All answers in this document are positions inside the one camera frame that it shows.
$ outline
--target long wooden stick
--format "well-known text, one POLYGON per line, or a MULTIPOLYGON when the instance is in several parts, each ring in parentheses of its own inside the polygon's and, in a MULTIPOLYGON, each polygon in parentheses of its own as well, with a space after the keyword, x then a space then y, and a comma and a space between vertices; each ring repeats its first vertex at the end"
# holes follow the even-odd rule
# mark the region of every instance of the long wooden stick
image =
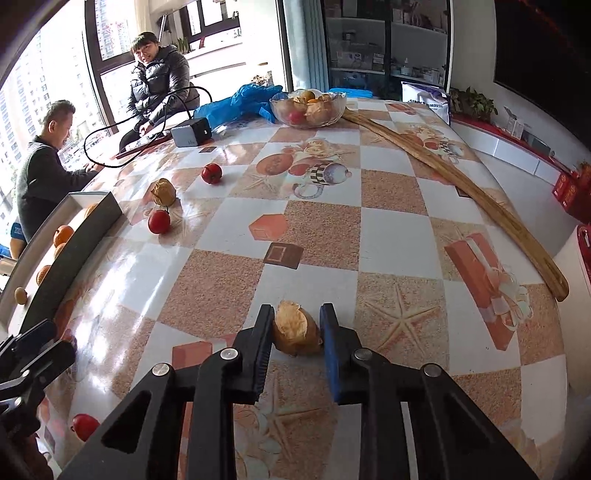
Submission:
POLYGON ((494 201, 458 168, 444 162, 441 157, 425 147, 407 140, 400 134, 371 121, 360 113, 347 108, 343 118, 371 130, 402 148, 406 153, 430 166, 444 179, 466 192, 519 245, 534 264, 556 300, 563 301, 569 295, 569 283, 554 263, 554 260, 552 260, 552 257, 544 250, 544 247, 540 245, 520 220, 494 201))

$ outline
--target man in gray sweater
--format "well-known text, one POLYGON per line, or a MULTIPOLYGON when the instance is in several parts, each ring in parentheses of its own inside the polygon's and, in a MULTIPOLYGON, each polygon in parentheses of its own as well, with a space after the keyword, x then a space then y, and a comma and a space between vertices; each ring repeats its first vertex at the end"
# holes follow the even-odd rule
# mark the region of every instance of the man in gray sweater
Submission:
POLYGON ((27 158, 17 178, 17 210, 27 242, 70 192, 79 192, 102 167, 67 171, 57 155, 70 136, 76 108, 67 100, 51 104, 41 135, 29 143, 27 158))

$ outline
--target glass bowl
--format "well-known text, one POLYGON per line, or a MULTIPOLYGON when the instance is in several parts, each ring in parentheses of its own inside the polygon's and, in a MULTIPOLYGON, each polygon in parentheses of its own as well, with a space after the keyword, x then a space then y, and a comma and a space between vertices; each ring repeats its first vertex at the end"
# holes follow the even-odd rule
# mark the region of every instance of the glass bowl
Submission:
POLYGON ((318 128, 334 124, 341 118, 347 96, 344 93, 296 90, 290 94, 280 92, 270 102, 273 114, 281 123, 294 128, 318 128))

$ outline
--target cabinet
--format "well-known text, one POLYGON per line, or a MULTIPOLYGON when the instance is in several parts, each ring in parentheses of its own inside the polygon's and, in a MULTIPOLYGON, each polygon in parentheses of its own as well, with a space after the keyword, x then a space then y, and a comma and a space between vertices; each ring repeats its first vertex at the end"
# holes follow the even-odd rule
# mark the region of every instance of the cabinet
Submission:
POLYGON ((452 0, 323 0, 329 86, 401 99, 401 82, 449 88, 452 0))

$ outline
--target blue gripper pad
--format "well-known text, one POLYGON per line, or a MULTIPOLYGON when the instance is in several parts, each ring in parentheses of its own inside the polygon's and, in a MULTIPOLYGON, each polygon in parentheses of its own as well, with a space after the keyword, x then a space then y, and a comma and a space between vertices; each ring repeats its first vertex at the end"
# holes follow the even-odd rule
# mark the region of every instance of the blue gripper pad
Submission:
POLYGON ((320 334, 324 341, 324 361, 330 393, 339 405, 360 403, 365 382, 352 364, 351 355, 361 348, 354 330, 339 326, 331 303, 320 308, 320 334))

